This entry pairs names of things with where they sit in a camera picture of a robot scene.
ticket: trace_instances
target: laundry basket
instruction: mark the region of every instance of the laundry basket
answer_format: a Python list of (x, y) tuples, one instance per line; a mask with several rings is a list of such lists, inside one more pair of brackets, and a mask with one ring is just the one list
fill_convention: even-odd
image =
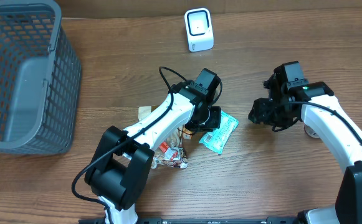
[(70, 149), (81, 64), (51, 0), (0, 1), (0, 152)]

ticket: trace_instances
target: wood grain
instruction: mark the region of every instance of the wood grain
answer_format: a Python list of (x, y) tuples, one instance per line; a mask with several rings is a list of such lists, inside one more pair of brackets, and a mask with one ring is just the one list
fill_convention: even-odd
[[(76, 223), (103, 215), (72, 196), (109, 126), (136, 122), (139, 106), (158, 105), (164, 65), (195, 79), (208, 68), (222, 79), (217, 102), (240, 121), (221, 156), (186, 142), (189, 167), (150, 172), (136, 204), (140, 216), (260, 218), (296, 215), (333, 204), (342, 174), (324, 144), (302, 124), (281, 133), (251, 124), (262, 82), (284, 62), (299, 60), (311, 82), (324, 81), (362, 129), (362, 8), (251, 12), (212, 17), (215, 46), (188, 52), (182, 16), (64, 21), (83, 65), (75, 141), (58, 156), (0, 154), (0, 223)], [(166, 73), (170, 83), (179, 79)], [(80, 182), (77, 189), (93, 196)]]
[(362, 7), (362, 0), (56, 0), (65, 17), (120, 18), (180, 16), (205, 7), (211, 13)]

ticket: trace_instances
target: wooden table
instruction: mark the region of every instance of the wooden table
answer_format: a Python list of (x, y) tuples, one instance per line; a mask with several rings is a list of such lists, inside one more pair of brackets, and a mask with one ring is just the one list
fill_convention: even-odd
[[(186, 143), (187, 169), (152, 170), (136, 204), (140, 216), (264, 218), (333, 204), (342, 174), (325, 145), (302, 123), (273, 133), (247, 115), (267, 96), (262, 82), (272, 70), (299, 60), (305, 76), (326, 82), (362, 129), (362, 8), (221, 14), (212, 23), (214, 48), (192, 54), (182, 16), (63, 21), (83, 65), (74, 145), (58, 156), (0, 154), (0, 223), (103, 216), (100, 205), (71, 194), (71, 182), (104, 130), (123, 129), (137, 121), (139, 106), (164, 100), (161, 65), (189, 79), (204, 67), (216, 72), (224, 84), (217, 105), (240, 124), (223, 155), (195, 138)], [(77, 189), (93, 196), (83, 182)]]

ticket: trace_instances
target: light blue packet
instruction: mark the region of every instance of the light blue packet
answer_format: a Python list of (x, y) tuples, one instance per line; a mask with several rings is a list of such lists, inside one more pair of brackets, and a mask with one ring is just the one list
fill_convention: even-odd
[(231, 133), (236, 129), (239, 121), (231, 115), (221, 111), (221, 124), (218, 129), (206, 133), (199, 141), (210, 150), (222, 154), (225, 143), (228, 141)]

